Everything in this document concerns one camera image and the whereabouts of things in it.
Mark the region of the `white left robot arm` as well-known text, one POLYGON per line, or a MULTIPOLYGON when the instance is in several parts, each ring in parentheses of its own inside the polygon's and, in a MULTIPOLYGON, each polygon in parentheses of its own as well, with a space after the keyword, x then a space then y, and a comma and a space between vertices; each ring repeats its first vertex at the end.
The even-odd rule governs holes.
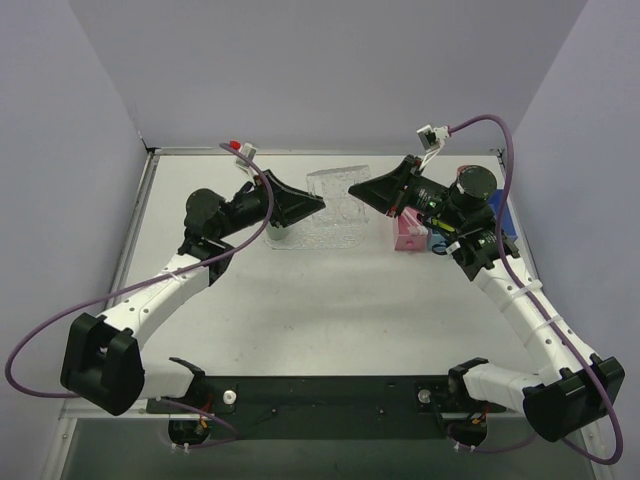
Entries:
POLYGON ((183 411, 199 408, 204 371, 177 357, 146 360, 145 344, 225 273, 233 250, 226 237, 262 221, 289 227, 324 207, 322 197, 282 183, 271 171, 245 183, 231 200, 209 189, 194 191, 186 201, 184 241, 154 281, 100 315, 82 314, 72 322, 62 386, 114 416, 157 397, 169 397, 183 411))

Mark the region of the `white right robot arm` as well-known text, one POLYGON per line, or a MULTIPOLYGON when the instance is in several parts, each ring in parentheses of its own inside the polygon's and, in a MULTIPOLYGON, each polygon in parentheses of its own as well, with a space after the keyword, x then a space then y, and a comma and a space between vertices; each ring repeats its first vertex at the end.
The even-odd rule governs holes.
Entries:
POLYGON ((531 374, 477 358, 449 371, 449 390, 462 406, 492 403, 523 414, 543 439, 556 442, 604 417, 624 379, 613 357, 601 358, 571 330, 533 280, 516 245, 496 230, 489 204, 494 174, 477 165, 458 169, 445 186, 421 174, 409 155, 391 172, 348 192, 392 218, 412 209, 437 231, 471 283, 498 308, 529 354, 531 374))

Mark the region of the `large clear textured tray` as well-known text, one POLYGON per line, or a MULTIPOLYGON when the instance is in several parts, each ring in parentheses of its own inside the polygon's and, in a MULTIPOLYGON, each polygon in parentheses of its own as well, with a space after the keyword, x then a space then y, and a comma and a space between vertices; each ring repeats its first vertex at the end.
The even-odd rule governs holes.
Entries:
POLYGON ((367 222, 355 226, 322 227, 316 225, 310 216, 287 227, 289 235, 282 241, 270 240, 266 232, 262 234, 262 239, 273 250, 347 249, 358 246, 364 240, 367 222))

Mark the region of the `green plastic cup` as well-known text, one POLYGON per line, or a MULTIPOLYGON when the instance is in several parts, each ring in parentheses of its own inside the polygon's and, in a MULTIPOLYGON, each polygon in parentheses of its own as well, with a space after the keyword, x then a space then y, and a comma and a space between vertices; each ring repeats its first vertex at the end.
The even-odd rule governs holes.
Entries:
POLYGON ((266 228, 266 234, 272 241, 282 241, 289 235, 289 229, 278 225, 269 224, 266 228))

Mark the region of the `light blue organizer box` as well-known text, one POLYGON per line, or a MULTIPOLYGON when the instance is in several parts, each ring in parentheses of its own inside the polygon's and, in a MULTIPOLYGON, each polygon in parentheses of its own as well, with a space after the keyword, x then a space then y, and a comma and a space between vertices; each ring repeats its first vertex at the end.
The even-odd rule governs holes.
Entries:
POLYGON ((436 255, 446 255, 446 249, 449 245, 448 239, 453 233, 442 235, 438 230, 431 227, 430 220, 431 219, 428 219, 423 222, 423 225, 430 232, 428 247, 431 252, 436 255))

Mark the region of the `dark blue organizer box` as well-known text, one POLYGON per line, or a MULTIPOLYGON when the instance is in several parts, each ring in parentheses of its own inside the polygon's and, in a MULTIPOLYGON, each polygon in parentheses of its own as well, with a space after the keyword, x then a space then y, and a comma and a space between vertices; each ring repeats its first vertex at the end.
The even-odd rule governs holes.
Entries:
MULTIPOLYGON (((491 207, 495 216, 498 216, 498 211, 500 208, 502 196, 503 196, 503 190, 497 189, 488 200, 488 204, 491 207)), ((502 230, 506 234, 506 236, 511 241, 516 242, 518 239, 518 233, 514 225, 508 205, 506 205, 503 209, 503 217, 502 217, 501 225, 502 225, 502 230)))

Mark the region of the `pink organizer box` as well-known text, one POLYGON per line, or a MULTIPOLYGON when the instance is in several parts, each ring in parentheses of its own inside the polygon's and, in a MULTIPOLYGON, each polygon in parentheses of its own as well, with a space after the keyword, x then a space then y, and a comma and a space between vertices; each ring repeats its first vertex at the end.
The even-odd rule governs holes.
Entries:
POLYGON ((394 250, 399 252, 423 252, 430 239, 429 230, 418 220, 418 212, 405 208, 393 220, 394 250))

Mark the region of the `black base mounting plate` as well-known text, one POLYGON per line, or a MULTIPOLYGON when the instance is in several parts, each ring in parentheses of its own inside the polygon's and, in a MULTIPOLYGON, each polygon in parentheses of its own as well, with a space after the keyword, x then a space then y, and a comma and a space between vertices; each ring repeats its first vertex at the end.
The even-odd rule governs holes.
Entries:
POLYGON ((448 420, 501 407, 457 400, 445 375, 205 376, 181 403, 246 440, 427 440, 448 420))

